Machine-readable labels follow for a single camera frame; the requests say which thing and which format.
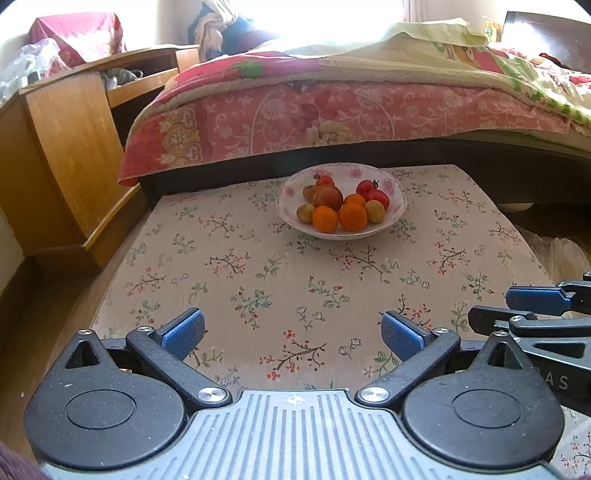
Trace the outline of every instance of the dark wooden bed frame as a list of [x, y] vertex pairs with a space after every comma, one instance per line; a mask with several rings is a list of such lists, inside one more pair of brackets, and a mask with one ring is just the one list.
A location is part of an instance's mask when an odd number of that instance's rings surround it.
[[292, 175], [332, 162], [375, 167], [455, 164], [495, 203], [591, 203], [591, 160], [489, 141], [430, 138], [303, 148], [141, 177], [151, 208], [165, 195]]

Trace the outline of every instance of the cherry tomato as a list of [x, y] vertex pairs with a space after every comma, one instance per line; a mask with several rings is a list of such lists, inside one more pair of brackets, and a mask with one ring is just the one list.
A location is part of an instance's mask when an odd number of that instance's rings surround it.
[[363, 196], [363, 198], [366, 202], [370, 200], [377, 200], [384, 206], [384, 209], [386, 210], [388, 210], [388, 207], [390, 206], [390, 198], [388, 195], [382, 192], [382, 190], [370, 190]]
[[335, 186], [335, 181], [328, 175], [317, 175], [314, 178], [316, 179], [316, 185], [330, 185], [331, 187]]
[[378, 182], [375, 180], [363, 180], [360, 181], [355, 189], [355, 193], [361, 196], [364, 196], [370, 190], [375, 190], [378, 188]]

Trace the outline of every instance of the screw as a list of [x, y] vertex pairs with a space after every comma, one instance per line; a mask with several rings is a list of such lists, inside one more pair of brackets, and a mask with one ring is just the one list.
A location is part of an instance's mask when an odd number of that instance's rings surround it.
[[367, 387], [359, 392], [359, 396], [366, 402], [378, 403], [387, 400], [390, 393], [382, 387]]
[[205, 387], [197, 393], [197, 398], [207, 403], [219, 403], [227, 396], [226, 391], [219, 387]]

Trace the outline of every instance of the floral bowl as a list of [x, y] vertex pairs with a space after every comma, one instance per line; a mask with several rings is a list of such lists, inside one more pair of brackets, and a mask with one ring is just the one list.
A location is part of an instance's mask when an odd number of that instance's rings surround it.
[[[343, 193], [343, 197], [355, 193], [358, 183], [362, 180], [376, 180], [378, 188], [390, 198], [390, 206], [382, 223], [368, 223], [359, 232], [347, 232], [339, 224], [334, 233], [321, 233], [313, 225], [302, 223], [297, 219], [297, 208], [306, 203], [302, 191], [306, 185], [315, 182], [316, 175], [328, 175]], [[407, 207], [407, 195], [400, 181], [389, 173], [369, 165], [359, 163], [327, 163], [317, 167], [306, 168], [289, 177], [277, 191], [275, 207], [283, 221], [293, 228], [326, 240], [355, 240], [366, 238], [386, 230], [396, 223]]]

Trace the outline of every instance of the wooden floor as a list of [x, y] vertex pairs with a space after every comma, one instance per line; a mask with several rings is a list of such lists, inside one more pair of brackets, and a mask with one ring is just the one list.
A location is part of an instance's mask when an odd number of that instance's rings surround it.
[[42, 278], [0, 355], [0, 440], [33, 459], [22, 414], [45, 372], [72, 334], [89, 328], [141, 221], [97, 277]]
[[[507, 217], [545, 236], [575, 240], [591, 258], [591, 215], [581, 207], [537, 206]], [[127, 237], [96, 278], [45, 278], [32, 294], [0, 353], [0, 440], [33, 458], [22, 428], [22, 413], [43, 375], [72, 334], [92, 324], [103, 295], [145, 219]]]

